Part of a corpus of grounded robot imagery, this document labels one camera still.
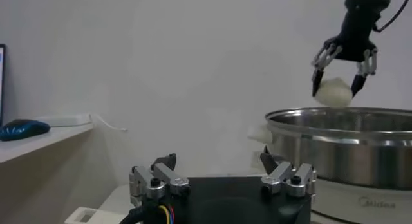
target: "computer mouse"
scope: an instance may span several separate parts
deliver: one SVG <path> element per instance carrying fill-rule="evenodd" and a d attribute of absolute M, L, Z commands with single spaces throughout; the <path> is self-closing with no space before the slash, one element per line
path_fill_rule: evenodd
<path fill-rule="evenodd" d="M 0 129 L 0 140 L 12 141 L 42 135 L 50 131 L 50 126 L 36 120 L 13 120 Z"/>

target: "white shelf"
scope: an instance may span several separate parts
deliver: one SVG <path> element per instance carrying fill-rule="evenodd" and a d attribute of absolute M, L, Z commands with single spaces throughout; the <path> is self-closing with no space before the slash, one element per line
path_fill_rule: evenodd
<path fill-rule="evenodd" d="M 77 136 L 93 129 L 93 124 L 71 127 L 53 127 L 49 133 L 34 136 L 22 140 L 1 142 L 0 141 L 0 163 L 17 158 L 24 154 L 36 151 L 43 147 L 55 144 L 65 139 Z"/>

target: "white cable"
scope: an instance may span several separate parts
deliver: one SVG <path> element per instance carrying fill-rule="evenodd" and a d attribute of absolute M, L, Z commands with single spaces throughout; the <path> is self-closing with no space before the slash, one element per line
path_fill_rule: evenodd
<path fill-rule="evenodd" d="M 117 130 L 117 131 L 122 131 L 122 132 L 128 132 L 129 130 L 126 128 L 118 128 L 118 127 L 114 127 L 111 126 L 109 123 L 107 123 L 100 115 L 98 114 L 94 114 L 94 116 L 96 118 L 98 118 L 101 122 L 103 122 L 104 125 L 108 126 L 109 128 L 113 129 L 113 130 Z"/>

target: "stainless steel pot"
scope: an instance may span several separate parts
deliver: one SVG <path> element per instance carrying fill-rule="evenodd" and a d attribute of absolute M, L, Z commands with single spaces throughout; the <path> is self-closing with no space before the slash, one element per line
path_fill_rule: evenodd
<path fill-rule="evenodd" d="M 313 164 L 320 179 L 412 189 L 412 111 L 304 108 L 266 115 L 272 154 Z"/>

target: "midea logo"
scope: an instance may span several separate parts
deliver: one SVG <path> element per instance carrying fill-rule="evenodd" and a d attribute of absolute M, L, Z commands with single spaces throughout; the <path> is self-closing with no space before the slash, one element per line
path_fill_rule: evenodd
<path fill-rule="evenodd" d="M 362 207 L 377 207 L 382 209 L 396 209 L 395 203 L 386 203 L 385 201 L 372 200 L 369 197 L 363 196 L 358 199 L 358 203 Z"/>

